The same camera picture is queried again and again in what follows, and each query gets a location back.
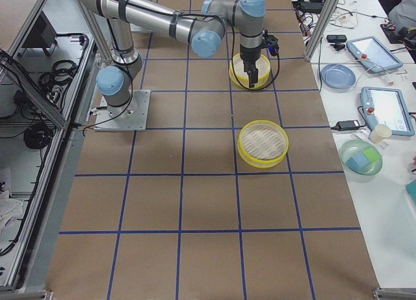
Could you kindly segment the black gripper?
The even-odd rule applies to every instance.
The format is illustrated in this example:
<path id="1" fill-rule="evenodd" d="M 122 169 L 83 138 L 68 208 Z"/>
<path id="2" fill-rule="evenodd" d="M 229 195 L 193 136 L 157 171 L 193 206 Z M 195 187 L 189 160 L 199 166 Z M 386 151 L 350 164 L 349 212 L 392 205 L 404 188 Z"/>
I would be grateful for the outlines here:
<path id="1" fill-rule="evenodd" d="M 258 83 L 258 69 L 256 61 L 261 56 L 261 46 L 247 48 L 240 46 L 240 58 L 243 61 L 244 71 L 248 73 L 249 87 L 254 88 Z"/>

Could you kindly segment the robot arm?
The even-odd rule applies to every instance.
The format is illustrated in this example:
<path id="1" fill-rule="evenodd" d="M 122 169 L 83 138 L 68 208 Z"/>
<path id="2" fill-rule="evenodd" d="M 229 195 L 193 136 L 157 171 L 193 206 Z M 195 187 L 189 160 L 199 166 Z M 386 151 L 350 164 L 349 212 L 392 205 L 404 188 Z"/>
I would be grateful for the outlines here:
<path id="1" fill-rule="evenodd" d="M 93 13 L 104 17 L 112 38 L 114 66 L 99 71 L 97 86 L 114 120 L 132 117 L 138 102 L 130 87 L 142 67 L 134 47 L 131 25 L 190 44 L 201 58 L 218 51 L 228 27 L 240 32 L 240 57 L 248 84 L 254 87 L 259 71 L 256 62 L 265 46 L 265 0 L 205 0 L 201 13 L 187 14 L 150 0 L 79 0 Z"/>

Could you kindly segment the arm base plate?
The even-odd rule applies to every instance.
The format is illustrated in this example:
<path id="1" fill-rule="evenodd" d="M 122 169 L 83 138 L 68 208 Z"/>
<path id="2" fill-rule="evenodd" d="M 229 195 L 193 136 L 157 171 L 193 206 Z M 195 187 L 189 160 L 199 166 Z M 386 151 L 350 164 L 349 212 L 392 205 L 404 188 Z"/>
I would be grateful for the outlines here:
<path id="1" fill-rule="evenodd" d="M 150 104 L 151 90 L 134 90 L 129 106 L 108 107 L 105 98 L 101 97 L 100 110 L 96 115 L 96 131 L 145 131 Z"/>

